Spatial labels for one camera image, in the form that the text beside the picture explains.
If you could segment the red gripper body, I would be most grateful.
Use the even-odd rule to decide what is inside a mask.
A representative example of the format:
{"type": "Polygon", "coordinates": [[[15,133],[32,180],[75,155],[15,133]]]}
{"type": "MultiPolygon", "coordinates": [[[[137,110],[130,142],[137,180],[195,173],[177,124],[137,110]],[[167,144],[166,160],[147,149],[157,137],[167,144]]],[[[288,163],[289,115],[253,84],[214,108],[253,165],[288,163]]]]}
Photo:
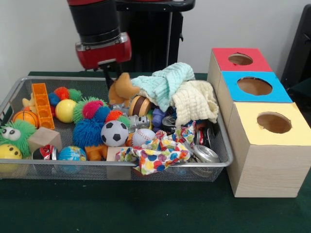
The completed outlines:
{"type": "Polygon", "coordinates": [[[127,62],[132,56],[131,40],[126,32],[106,44],[83,45],[77,42],[75,49],[80,64],[86,70],[99,68],[99,65],[109,62],[127,62]]]}

